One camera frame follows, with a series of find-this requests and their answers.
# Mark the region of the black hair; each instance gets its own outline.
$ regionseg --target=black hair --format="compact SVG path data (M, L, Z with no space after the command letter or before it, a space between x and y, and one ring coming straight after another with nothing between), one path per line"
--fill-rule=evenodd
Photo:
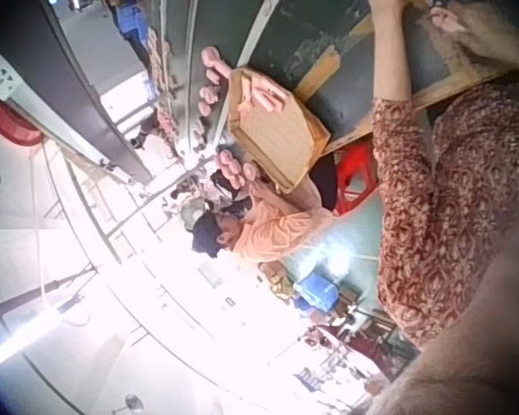
M192 228L192 250L206 253L210 258L217 258L217 253L223 249L217 238L221 235L221 228L217 224L215 215L207 211Z

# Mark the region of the wall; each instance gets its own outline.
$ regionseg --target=wall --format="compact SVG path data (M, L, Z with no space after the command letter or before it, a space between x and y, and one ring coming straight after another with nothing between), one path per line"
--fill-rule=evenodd
M60 14L61 27L80 66L99 95L144 70L100 2L81 13Z

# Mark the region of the fluorescent light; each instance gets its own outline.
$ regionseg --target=fluorescent light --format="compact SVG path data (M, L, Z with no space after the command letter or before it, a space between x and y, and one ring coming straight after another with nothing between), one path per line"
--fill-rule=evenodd
M49 309L22 326L0 346L0 364L55 329L60 321L60 313Z

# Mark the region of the metal pipe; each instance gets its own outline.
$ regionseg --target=metal pipe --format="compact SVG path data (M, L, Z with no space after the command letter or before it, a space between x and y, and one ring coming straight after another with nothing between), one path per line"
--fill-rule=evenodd
M44 285L44 292L50 292L55 291L58 288L60 288L65 283L68 283L70 281L74 281L78 277L81 277L88 272L90 272L92 269L87 269L78 272L70 277L63 278L59 281L55 280L51 283ZM24 304L30 303L33 300L36 300L38 297L40 297L42 294L41 287L35 288L34 290L27 291L23 293L20 296L13 297L9 300L4 301L3 303L0 303L0 317L4 316L5 314L8 314L9 312L17 309L18 307L21 307Z

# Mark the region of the patterned sleeve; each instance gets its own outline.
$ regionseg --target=patterned sleeve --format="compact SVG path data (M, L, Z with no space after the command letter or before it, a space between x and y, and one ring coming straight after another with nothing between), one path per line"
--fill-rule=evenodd
M431 239L431 165L411 103L375 99L372 124L384 207L379 300L419 346L433 325L427 312L430 300L424 293L426 287L416 271Z

